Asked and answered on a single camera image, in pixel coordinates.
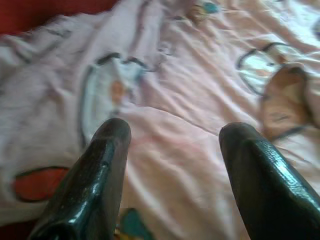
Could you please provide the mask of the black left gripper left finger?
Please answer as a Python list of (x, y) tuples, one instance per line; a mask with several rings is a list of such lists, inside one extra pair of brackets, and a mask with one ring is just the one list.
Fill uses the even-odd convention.
[(113, 240), (131, 128), (105, 121), (59, 184), (27, 240)]

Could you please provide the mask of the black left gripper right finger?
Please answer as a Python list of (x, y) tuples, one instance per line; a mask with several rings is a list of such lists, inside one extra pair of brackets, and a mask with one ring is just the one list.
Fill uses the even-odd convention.
[(320, 240), (320, 195), (271, 142), (234, 122), (219, 145), (250, 240)]

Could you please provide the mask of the pink cartoon print quilt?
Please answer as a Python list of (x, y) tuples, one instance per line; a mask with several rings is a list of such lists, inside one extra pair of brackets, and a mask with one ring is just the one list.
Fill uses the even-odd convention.
[(320, 196), (320, 0), (120, 0), (0, 36), (0, 240), (109, 119), (131, 130), (113, 240), (250, 240), (220, 148), (246, 123)]

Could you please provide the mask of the large red cushion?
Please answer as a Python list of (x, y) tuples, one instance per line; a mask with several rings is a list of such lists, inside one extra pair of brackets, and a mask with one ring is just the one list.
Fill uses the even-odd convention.
[(43, 25), (57, 15), (96, 14), (120, 0), (0, 0), (0, 36)]

